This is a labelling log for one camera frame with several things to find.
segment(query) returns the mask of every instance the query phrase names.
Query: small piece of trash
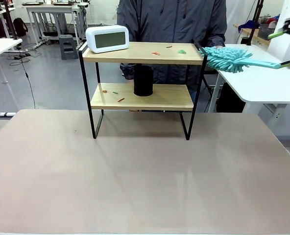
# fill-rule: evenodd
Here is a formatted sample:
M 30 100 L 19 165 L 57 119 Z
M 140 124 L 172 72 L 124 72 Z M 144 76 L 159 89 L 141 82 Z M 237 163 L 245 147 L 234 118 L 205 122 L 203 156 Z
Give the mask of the small piece of trash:
M 184 50 L 179 50 L 178 53 L 179 53 L 179 54 L 186 54 L 186 51 L 184 51 Z

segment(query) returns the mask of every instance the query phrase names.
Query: pen holder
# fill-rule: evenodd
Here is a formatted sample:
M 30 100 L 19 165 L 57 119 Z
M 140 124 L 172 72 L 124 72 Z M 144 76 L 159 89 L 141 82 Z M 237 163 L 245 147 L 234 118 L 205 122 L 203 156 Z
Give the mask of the pen holder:
M 134 94 L 150 96 L 153 94 L 154 69 L 151 66 L 139 65 L 134 67 Z

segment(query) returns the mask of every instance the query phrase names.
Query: person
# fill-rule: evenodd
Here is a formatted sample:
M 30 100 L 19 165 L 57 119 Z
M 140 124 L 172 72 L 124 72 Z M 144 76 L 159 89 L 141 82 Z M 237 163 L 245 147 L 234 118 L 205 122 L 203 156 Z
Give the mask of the person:
M 224 46 L 227 30 L 226 0 L 120 0 L 117 24 L 127 27 L 130 41 L 190 43 L 202 47 Z M 187 67 L 151 65 L 154 83 L 184 84 Z M 133 65 L 121 64 L 133 80 Z M 200 67 L 191 66 L 188 88 L 194 100 Z

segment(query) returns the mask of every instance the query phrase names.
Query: clock display screen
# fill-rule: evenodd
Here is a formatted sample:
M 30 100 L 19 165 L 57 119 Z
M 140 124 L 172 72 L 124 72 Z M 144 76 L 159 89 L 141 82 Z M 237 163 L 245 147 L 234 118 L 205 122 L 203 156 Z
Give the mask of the clock display screen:
M 112 47 L 125 44 L 125 33 L 106 33 L 95 35 L 96 48 Z

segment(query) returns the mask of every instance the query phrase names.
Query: microfiber duster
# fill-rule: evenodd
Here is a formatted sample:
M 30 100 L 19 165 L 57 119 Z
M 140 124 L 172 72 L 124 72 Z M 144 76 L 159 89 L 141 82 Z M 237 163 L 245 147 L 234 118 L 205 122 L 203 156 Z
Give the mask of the microfiber duster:
M 259 66 L 271 69 L 279 69 L 284 67 L 282 64 L 257 61 L 249 59 L 253 54 L 247 53 L 247 50 L 231 47 L 205 47 L 204 50 L 208 54 L 208 66 L 225 72 L 243 72 L 243 66 Z

